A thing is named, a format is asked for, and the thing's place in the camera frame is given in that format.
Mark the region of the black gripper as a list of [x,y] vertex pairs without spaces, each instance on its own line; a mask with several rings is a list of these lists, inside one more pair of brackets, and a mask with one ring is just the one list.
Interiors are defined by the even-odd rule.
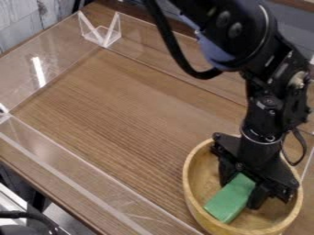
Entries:
[[210,153],[217,158],[218,184],[224,186],[241,173],[255,182],[247,208],[257,210],[268,197],[288,203],[296,195],[299,182],[280,157],[279,140],[259,142],[244,135],[214,132]]

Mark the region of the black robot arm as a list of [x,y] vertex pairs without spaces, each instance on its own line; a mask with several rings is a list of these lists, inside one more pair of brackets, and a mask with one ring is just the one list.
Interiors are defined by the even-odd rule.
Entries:
[[197,71],[178,47],[156,0],[142,0],[169,54],[192,77],[209,80],[237,72],[245,80],[247,112],[237,137],[216,132],[212,153],[218,183],[241,173],[255,183],[247,207],[257,209],[269,197],[288,202],[299,189],[283,141],[307,122],[308,61],[281,36],[276,18],[261,0],[168,0],[194,31],[210,69]]

